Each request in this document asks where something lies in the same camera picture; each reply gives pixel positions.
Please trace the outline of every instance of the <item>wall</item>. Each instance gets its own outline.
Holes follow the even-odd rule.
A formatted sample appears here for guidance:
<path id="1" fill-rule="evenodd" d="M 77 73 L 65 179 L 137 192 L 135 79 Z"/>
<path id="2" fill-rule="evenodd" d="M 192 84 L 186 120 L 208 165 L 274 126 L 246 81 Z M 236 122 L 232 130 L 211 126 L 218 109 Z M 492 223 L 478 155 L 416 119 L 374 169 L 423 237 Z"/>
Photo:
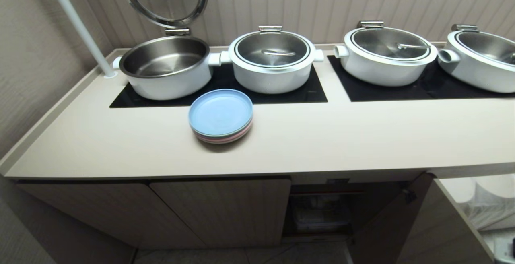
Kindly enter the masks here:
<path id="1" fill-rule="evenodd" d="M 86 0 L 72 0 L 104 51 Z M 56 0 L 0 0 L 0 157 L 95 65 Z M 0 177 L 0 263 L 128 264 L 134 249 Z"/>
<path id="2" fill-rule="evenodd" d="M 131 47 L 163 35 L 125 0 L 88 0 L 114 47 Z M 147 6 L 158 9 L 151 2 Z M 180 11 L 168 0 L 171 11 Z M 186 6 L 195 0 L 184 0 Z M 338 43 L 360 19 L 382 19 L 387 26 L 444 41 L 454 23 L 515 39 L 515 0 L 209 0 L 194 35 L 210 45 L 228 45 L 259 25 L 282 24 L 315 43 Z"/>

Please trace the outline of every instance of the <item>white pot handle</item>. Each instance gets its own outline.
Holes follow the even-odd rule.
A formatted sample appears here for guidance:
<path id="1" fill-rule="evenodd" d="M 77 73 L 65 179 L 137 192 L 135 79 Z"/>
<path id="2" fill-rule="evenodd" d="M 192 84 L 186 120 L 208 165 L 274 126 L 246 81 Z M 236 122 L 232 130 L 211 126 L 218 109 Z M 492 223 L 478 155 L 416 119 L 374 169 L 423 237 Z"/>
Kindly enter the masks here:
<path id="1" fill-rule="evenodd" d="M 456 63 L 461 60 L 458 53 L 450 49 L 441 49 L 438 51 L 438 58 L 444 63 Z"/>
<path id="2" fill-rule="evenodd" d="M 222 51 L 220 53 L 209 54 L 208 65 L 210 66 L 221 66 L 222 64 L 231 63 L 228 51 Z"/>
<path id="3" fill-rule="evenodd" d="M 336 58 L 349 56 L 349 49 L 346 46 L 334 46 L 333 52 Z"/>
<path id="4" fill-rule="evenodd" d="M 117 68 L 120 68 L 120 60 L 122 59 L 121 56 L 116 57 L 113 61 L 113 68 L 116 70 Z"/>
<path id="5" fill-rule="evenodd" d="M 323 62 L 324 60 L 324 54 L 323 54 L 323 51 L 321 49 L 317 49 L 315 51 L 315 59 L 313 60 L 314 62 Z"/>

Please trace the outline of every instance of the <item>white pipe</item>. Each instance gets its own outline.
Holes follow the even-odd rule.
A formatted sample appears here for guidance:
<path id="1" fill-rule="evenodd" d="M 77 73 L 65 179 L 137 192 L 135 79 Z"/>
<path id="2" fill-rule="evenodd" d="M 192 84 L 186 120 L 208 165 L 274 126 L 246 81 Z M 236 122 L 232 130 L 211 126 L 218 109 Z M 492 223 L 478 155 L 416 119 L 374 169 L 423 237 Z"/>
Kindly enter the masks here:
<path id="1" fill-rule="evenodd" d="M 82 22 L 82 20 L 79 17 L 79 14 L 77 14 L 77 11 L 73 8 L 72 3 L 70 0 L 57 0 L 59 1 L 59 4 L 61 7 L 63 7 L 64 12 L 66 12 L 66 15 L 68 15 L 68 18 L 70 18 L 70 21 L 72 22 L 73 26 L 79 33 L 80 37 L 90 50 L 91 54 L 95 58 L 95 60 L 98 62 L 98 65 L 102 69 L 105 78 L 112 78 L 117 75 L 117 72 L 114 71 L 111 66 L 109 66 L 108 62 L 105 60 L 102 52 L 96 45 L 95 41 L 91 37 L 90 33 L 88 32 L 88 29 L 86 29 L 86 26 Z"/>

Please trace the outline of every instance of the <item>pink plate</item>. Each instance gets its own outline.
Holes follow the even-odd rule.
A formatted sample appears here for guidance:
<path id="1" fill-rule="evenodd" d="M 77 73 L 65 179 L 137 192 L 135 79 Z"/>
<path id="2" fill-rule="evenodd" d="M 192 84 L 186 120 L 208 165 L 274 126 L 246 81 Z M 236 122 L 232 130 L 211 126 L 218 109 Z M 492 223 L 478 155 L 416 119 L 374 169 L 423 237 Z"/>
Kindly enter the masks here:
<path id="1" fill-rule="evenodd" d="M 250 127 L 252 127 L 252 121 L 250 121 L 250 123 L 240 132 L 238 132 L 230 137 L 224 138 L 224 139 L 207 138 L 207 137 L 201 136 L 200 134 L 197 134 L 197 133 L 195 133 L 195 136 L 198 139 L 200 139 L 204 142 L 207 142 L 207 143 L 225 144 L 225 143 L 230 143 L 230 142 L 236 141 L 236 140 L 240 139 L 241 137 L 243 137 L 243 135 L 245 135 L 250 130 Z"/>

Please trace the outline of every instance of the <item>white pot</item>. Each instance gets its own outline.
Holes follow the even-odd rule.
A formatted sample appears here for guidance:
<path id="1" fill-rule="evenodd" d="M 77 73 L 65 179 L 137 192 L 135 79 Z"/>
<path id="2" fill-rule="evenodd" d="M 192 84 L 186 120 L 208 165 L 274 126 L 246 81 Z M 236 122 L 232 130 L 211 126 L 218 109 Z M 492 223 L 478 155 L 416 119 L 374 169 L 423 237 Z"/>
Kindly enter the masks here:
<path id="1" fill-rule="evenodd" d="M 211 80 L 211 66 L 219 66 L 219 54 L 210 54 L 200 39 L 165 37 L 142 43 L 125 53 L 120 69 L 137 94 L 152 100 L 190 95 Z"/>
<path id="2" fill-rule="evenodd" d="M 508 57 L 513 56 L 513 64 L 488 57 L 493 52 L 501 54 L 500 49 Z M 498 35 L 453 31 L 438 53 L 438 64 L 452 77 L 475 87 L 498 93 L 515 92 L 515 42 Z"/>
<path id="3" fill-rule="evenodd" d="M 229 50 L 220 55 L 222 64 L 232 62 L 236 80 L 249 90 L 265 94 L 293 91 L 306 83 L 312 63 L 324 60 L 322 50 L 315 49 L 315 46 L 301 35 L 281 31 L 280 27 L 274 26 L 260 27 L 260 29 L 261 31 L 247 33 L 237 38 L 231 43 Z M 254 49 L 250 50 L 251 47 L 265 55 L 258 54 L 257 58 L 247 59 L 257 52 Z M 277 51 L 283 48 L 292 48 L 297 52 Z M 250 51 L 254 53 L 250 55 L 242 53 L 245 49 L 249 53 Z M 260 59 L 275 60 L 276 66 L 259 64 Z"/>
<path id="4" fill-rule="evenodd" d="M 375 37 L 372 34 L 370 40 L 365 42 L 369 44 L 367 47 L 370 49 L 376 48 L 377 45 L 380 45 L 383 49 L 377 49 L 378 52 L 375 53 L 362 47 L 355 38 L 356 34 L 362 31 L 382 31 L 386 33 L 384 39 L 387 41 L 379 40 L 379 44 L 374 45 L 371 40 Z M 436 47 L 424 38 L 408 31 L 388 27 L 355 29 L 345 35 L 344 43 L 345 45 L 335 46 L 334 48 L 334 55 L 341 59 L 343 68 L 360 80 L 388 87 L 404 86 L 415 82 L 426 65 L 435 60 L 438 53 Z M 409 49 L 408 54 L 400 58 L 381 54 L 385 51 L 388 53 L 391 49 L 391 47 L 387 49 L 387 44 L 394 45 L 396 43 L 425 46 L 426 48 Z"/>

